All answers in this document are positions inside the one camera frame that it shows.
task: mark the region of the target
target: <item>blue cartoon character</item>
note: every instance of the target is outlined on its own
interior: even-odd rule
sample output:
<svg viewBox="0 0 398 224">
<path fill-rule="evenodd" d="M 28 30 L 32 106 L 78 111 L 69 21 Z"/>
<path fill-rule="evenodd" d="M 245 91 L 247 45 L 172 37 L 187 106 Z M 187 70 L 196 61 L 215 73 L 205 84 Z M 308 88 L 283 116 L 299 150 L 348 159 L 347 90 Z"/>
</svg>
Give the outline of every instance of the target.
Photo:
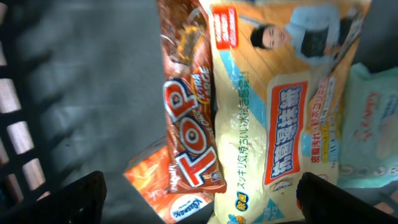
<svg viewBox="0 0 398 224">
<path fill-rule="evenodd" d="M 245 224 L 245 219 L 243 216 L 238 215 L 228 215 L 230 221 L 227 224 Z"/>
</svg>

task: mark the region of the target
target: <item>woman's black hair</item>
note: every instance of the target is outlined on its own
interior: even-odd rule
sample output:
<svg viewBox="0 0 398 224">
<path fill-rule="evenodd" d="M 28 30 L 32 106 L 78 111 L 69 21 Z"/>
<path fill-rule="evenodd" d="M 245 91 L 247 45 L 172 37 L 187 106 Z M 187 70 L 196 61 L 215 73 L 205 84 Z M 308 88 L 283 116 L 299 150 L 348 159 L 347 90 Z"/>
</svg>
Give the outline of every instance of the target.
<svg viewBox="0 0 398 224">
<path fill-rule="evenodd" d="M 272 24 L 263 24 L 258 28 L 254 28 L 250 35 L 251 45 L 253 47 L 259 47 L 262 49 L 270 50 L 271 48 L 264 46 L 262 43 L 262 36 L 264 35 L 264 30 L 268 27 L 272 27 Z"/>
</svg>

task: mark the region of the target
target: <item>plastic wrapper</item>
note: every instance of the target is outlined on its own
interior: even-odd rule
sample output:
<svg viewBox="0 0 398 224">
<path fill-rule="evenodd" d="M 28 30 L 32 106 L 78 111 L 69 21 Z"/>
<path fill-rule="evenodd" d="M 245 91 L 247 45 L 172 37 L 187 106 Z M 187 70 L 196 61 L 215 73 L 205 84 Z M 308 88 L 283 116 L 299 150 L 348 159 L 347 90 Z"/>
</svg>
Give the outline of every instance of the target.
<svg viewBox="0 0 398 224">
<path fill-rule="evenodd" d="M 345 92 L 339 187 L 398 180 L 398 68 L 370 74 L 353 65 Z"/>
<path fill-rule="evenodd" d="M 149 146 L 131 161 L 124 176 L 165 223 L 177 223 L 209 204 L 210 194 L 168 194 L 169 152 L 166 140 Z"/>
<path fill-rule="evenodd" d="M 225 192 L 211 117 L 213 69 L 208 16 L 196 0 L 157 3 L 171 155 L 170 192 Z"/>
<path fill-rule="evenodd" d="M 341 100 L 369 1 L 206 1 L 228 188 L 209 223 L 304 219 L 304 172 L 338 179 Z"/>
</svg>

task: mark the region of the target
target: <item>kleenex logo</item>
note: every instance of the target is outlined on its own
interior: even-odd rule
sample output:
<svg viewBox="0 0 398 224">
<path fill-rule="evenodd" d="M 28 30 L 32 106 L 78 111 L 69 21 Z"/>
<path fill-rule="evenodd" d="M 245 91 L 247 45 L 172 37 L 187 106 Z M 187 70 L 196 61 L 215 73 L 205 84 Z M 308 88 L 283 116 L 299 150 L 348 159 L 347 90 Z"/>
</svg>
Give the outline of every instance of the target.
<svg viewBox="0 0 398 224">
<path fill-rule="evenodd" d="M 199 211 L 207 205 L 205 199 L 198 195 L 187 194 L 178 198 L 170 209 L 173 219 L 178 222 Z"/>
</svg>

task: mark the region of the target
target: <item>black object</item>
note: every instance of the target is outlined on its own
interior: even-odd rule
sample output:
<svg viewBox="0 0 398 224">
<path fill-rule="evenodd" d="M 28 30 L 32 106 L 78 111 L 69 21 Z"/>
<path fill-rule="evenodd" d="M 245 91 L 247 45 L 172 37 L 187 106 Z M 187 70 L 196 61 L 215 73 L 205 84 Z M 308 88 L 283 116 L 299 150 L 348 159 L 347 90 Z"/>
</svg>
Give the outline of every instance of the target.
<svg viewBox="0 0 398 224">
<path fill-rule="evenodd" d="M 310 172 L 298 183 L 297 199 L 307 223 L 398 223 L 398 219 Z"/>
<path fill-rule="evenodd" d="M 104 176 L 95 171 L 55 194 L 0 218 L 0 223 L 100 223 L 105 197 Z"/>
</svg>

